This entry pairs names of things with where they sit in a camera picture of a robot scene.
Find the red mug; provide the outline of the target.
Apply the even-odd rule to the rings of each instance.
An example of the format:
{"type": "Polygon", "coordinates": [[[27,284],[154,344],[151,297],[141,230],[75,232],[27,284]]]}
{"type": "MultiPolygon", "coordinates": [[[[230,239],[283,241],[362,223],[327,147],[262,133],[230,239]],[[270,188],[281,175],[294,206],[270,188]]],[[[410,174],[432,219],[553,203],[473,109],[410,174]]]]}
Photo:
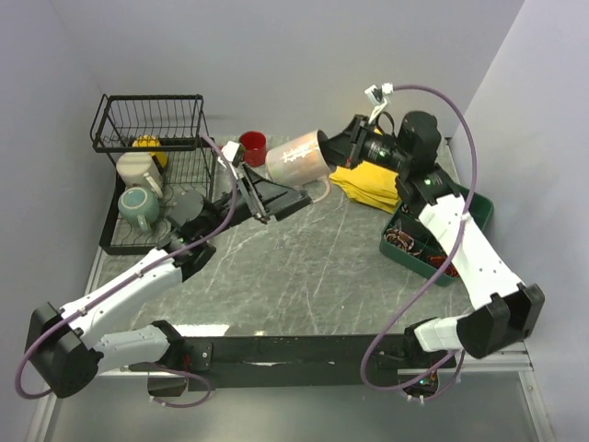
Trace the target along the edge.
{"type": "Polygon", "coordinates": [[[257,131],[245,132],[239,136],[238,142],[245,148],[243,156],[245,163],[253,168],[264,165],[267,139],[263,133],[257,131]]]}

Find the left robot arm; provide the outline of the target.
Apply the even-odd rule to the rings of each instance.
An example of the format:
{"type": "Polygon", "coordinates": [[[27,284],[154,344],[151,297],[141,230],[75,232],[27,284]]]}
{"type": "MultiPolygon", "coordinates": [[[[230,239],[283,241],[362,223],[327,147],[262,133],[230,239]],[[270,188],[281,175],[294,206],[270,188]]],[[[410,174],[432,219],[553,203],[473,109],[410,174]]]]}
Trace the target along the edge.
{"type": "Polygon", "coordinates": [[[99,289],[60,308],[44,303],[29,320],[24,360],[60,399],[104,371],[136,363],[165,370],[183,361],[183,338],[165,321],[112,333],[113,324],[198,273],[214,256],[210,239],[253,218],[281,221],[312,203],[303,190],[261,177],[250,167],[229,174],[231,191],[211,202],[196,190],[178,196],[168,234],[138,263],[99,289]]]}

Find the speckled teal mug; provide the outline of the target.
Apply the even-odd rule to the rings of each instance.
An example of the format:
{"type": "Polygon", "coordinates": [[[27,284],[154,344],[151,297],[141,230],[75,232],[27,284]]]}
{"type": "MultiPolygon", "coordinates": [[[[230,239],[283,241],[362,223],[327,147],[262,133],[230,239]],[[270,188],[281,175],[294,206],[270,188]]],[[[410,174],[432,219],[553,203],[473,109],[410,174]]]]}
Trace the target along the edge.
{"type": "Polygon", "coordinates": [[[144,187],[124,191],[119,197],[118,209],[121,216],[143,234],[152,232],[160,212],[156,195],[144,187]]]}

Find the floral mug green inside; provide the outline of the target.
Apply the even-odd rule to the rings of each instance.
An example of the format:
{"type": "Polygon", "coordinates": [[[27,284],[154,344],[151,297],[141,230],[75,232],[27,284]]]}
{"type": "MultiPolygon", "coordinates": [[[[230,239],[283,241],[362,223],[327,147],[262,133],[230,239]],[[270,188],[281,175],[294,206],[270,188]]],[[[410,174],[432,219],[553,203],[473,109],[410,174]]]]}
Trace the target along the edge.
{"type": "Polygon", "coordinates": [[[144,187],[163,197],[162,176],[148,152],[127,152],[116,162],[116,170],[127,188],[144,187]]]}

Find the pink mug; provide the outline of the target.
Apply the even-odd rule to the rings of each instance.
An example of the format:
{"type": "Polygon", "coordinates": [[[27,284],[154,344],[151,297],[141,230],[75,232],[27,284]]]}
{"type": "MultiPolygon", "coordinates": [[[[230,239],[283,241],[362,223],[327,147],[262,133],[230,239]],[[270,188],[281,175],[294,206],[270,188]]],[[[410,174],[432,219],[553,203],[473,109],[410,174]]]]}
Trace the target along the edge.
{"type": "Polygon", "coordinates": [[[321,181],[325,186],[324,192],[313,202],[322,201],[331,191],[329,175],[332,168],[320,149],[320,143],[327,140],[323,131],[316,130],[270,149],[265,158],[268,177],[292,188],[302,188],[311,181],[321,181]]]}

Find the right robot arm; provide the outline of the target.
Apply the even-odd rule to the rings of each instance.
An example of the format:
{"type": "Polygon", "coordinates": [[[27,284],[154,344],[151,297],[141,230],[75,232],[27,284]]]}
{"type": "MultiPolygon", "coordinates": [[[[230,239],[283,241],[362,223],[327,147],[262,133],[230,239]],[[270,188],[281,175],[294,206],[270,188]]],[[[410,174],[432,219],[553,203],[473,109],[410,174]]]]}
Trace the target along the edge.
{"type": "Polygon", "coordinates": [[[503,262],[470,214],[469,198],[438,165],[442,136],[436,118],[412,111],[396,135],[377,134],[367,121],[357,115],[342,133],[321,137],[322,156],[333,166],[353,169],[366,161],[397,173],[398,196],[444,249],[474,309],[416,326],[414,337],[403,344],[406,361],[425,366],[441,350],[463,350],[481,359],[529,337],[545,295],[503,262]]]}

